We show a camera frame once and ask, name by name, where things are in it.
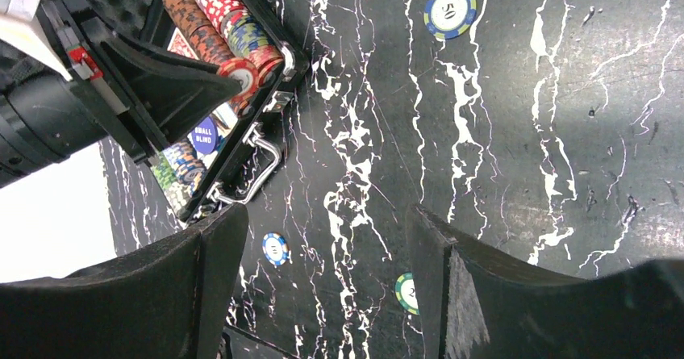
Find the blue small blind button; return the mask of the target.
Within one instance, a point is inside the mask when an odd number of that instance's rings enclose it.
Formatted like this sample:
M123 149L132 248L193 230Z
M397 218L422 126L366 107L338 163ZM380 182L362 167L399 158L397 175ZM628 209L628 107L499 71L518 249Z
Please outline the blue small blind button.
M215 121L207 116L193 129L189 138L198 153L202 155L211 154L219 146L219 133Z

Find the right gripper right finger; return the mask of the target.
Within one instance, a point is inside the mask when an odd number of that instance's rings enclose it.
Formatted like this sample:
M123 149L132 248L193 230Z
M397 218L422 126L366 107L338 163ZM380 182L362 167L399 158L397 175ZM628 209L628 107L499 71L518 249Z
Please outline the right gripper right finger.
M581 279L528 264L420 205L406 214L427 358L680 358L683 262Z

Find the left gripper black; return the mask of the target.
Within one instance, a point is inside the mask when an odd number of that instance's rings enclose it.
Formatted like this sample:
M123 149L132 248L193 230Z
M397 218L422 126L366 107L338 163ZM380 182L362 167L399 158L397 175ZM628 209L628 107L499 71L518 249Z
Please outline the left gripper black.
M122 33L90 0L2 15L2 185L107 137L147 160L239 92L217 69Z

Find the green poker chip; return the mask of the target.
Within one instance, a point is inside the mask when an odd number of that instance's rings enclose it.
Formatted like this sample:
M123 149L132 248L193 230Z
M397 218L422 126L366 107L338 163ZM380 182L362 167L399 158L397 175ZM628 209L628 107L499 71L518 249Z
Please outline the green poker chip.
M412 272L405 272L398 276L394 284L394 292L396 299L405 311L412 315L419 315Z

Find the blue white poker chip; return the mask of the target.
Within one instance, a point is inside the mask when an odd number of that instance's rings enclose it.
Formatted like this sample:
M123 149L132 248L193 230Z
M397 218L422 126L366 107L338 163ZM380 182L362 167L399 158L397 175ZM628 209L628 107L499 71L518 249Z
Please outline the blue white poker chip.
M266 259L275 266L284 265L290 259L290 248L286 238L277 232L269 232L264 235L262 252Z

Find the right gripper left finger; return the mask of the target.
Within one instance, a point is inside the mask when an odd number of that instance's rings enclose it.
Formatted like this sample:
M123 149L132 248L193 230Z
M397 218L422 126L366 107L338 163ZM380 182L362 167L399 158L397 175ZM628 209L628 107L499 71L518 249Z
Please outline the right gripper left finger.
M232 204L64 278L2 284L2 357L217 357L248 221Z

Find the dark red poker chip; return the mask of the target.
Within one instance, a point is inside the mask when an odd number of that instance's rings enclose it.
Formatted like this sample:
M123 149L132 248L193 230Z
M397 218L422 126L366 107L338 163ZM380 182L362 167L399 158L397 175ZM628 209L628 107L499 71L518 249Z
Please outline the dark red poker chip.
M240 83L239 92L231 97L232 102L244 101L258 89L257 67L246 58L234 57L219 65L217 74Z

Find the black poker chip case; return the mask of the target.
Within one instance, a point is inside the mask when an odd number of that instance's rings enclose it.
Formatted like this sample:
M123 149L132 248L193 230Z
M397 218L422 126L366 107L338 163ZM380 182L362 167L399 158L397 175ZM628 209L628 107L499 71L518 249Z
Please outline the black poker chip case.
M111 138L189 221L306 71L264 0L1 0L1 184Z

